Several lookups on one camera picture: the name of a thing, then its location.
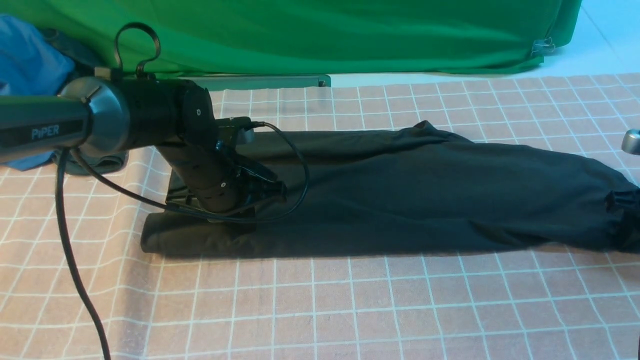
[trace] green cloth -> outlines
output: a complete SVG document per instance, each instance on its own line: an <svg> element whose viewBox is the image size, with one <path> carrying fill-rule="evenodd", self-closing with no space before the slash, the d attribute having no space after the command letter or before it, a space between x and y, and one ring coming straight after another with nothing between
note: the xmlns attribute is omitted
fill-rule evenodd
<svg viewBox="0 0 640 360"><path fill-rule="evenodd" d="M56 28L113 65L113 38L140 21L172 75L350 72L514 73L543 61L537 40L566 45L580 0L2 0L0 12ZM154 53L140 31L121 37L126 70Z"/></svg>

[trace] silver knob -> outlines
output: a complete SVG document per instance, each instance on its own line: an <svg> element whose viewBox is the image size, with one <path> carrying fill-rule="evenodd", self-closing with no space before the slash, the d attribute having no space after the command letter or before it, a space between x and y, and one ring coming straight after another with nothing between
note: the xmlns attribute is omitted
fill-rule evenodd
<svg viewBox="0 0 640 360"><path fill-rule="evenodd" d="M622 139L622 151L631 155L640 155L640 130L627 131Z"/></svg>

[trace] black cable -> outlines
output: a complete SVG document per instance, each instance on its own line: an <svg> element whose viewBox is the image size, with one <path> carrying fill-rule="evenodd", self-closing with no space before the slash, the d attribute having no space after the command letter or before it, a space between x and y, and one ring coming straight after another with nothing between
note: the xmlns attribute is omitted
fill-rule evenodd
<svg viewBox="0 0 640 360"><path fill-rule="evenodd" d="M80 164L80 166L82 166L83 169L85 169L91 176L95 177L98 181L100 181L102 184L105 184L106 186L132 198L135 200L138 200L144 204L147 205L151 205L151 206L155 206L157 208L160 208L162 210L165 211L173 211L176 213L180 213L183 215L188 215L191 217L197 217L197 218L201 218L204 220L216 220L216 221L222 221L222 222L235 222L235 223L240 223L240 224L256 224L256 223L264 223L264 222L272 222L272 221L276 221L276 220L280 220L281 218L284 218L286 216L288 216L289 214L291 214L293 211L295 211L300 204L302 204L302 201L305 199L305 197L307 196L307 192L309 189L309 180L310 180L310 174L309 174L309 166L307 164L307 161L305 160L304 156L302 155L302 153L300 152L300 150L298 150L298 148L290 141L290 139L287 137L287 135L282 132L282 130L280 130L279 128L277 128L275 125L270 124L268 122L252 122L252 126L253 127L269 127L271 128L273 131L275 131L278 135L280 135L286 142L287 145L289 145L289 147L291 147L291 149L293 150L293 152L296 154L296 156L298 157L298 159L300 160L302 167L305 171L305 183L304 183L304 187L302 189L302 192L300 193L300 196L298 197L298 200L296 201L296 203L285 213L281 214L281 215L277 215L275 217L271 217L271 218L264 218L264 219L260 219L260 218L234 218L234 217L224 217L224 216L220 216L220 215L216 215L214 213L210 213L208 211L203 211L203 210L197 210L197 209L191 209L191 208L187 208L184 206L180 206L177 204L163 204L161 202L157 202L151 199L148 199L142 195L138 195L137 193L134 192L130 192L129 190L122 188L121 186L118 186L117 184L111 182L109 179L105 178L104 176L98 174L98 172L96 172L94 169L92 169L91 165L89 165L80 155L80 152L78 149L71 149L71 155L73 155L74 159Z"/></svg>
<svg viewBox="0 0 640 360"><path fill-rule="evenodd" d="M67 265L69 272L71 273L71 279L73 279L74 286L80 295L84 306L86 307L95 330L98 332L100 338L100 346L102 347L102 356L104 360L111 360L111 353L109 351L109 343L107 342L107 334L104 331L104 326L98 316L98 312L89 299L89 295L86 293L84 285L82 284L82 278L80 278L80 272L78 271L78 265L74 257L73 249L71 248L71 237L69 236L69 229L67 227L67 216L65 214L65 201L64 201L64 183L65 183L65 168L67 167L67 161L69 159L69 149L63 149L60 153L60 159L58 160L58 171L56 173L56 217L58 218L58 229L60 230L60 239L62 242L62 249L65 252L65 258L67 259Z"/></svg>

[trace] folded black garment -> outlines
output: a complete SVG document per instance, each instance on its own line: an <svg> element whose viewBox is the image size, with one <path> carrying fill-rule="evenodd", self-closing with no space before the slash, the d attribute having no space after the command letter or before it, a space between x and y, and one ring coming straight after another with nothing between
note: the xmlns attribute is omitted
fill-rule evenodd
<svg viewBox="0 0 640 360"><path fill-rule="evenodd" d="M165 256L273 258L520 250L562 243L639 252L637 224L608 212L612 191L638 190L618 171L578 155L474 143L427 122L400 131L288 133L311 173L289 217L250 234L172 213L148 216L141 247ZM274 133L238 151L274 170L296 200L303 170Z"/></svg>

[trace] metal clip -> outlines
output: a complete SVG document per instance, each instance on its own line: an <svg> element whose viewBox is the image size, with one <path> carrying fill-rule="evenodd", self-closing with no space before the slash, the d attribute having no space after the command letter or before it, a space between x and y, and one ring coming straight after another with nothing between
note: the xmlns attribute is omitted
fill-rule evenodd
<svg viewBox="0 0 640 360"><path fill-rule="evenodd" d="M531 56L545 56L553 53L555 50L556 45L552 38L536 40L531 47Z"/></svg>

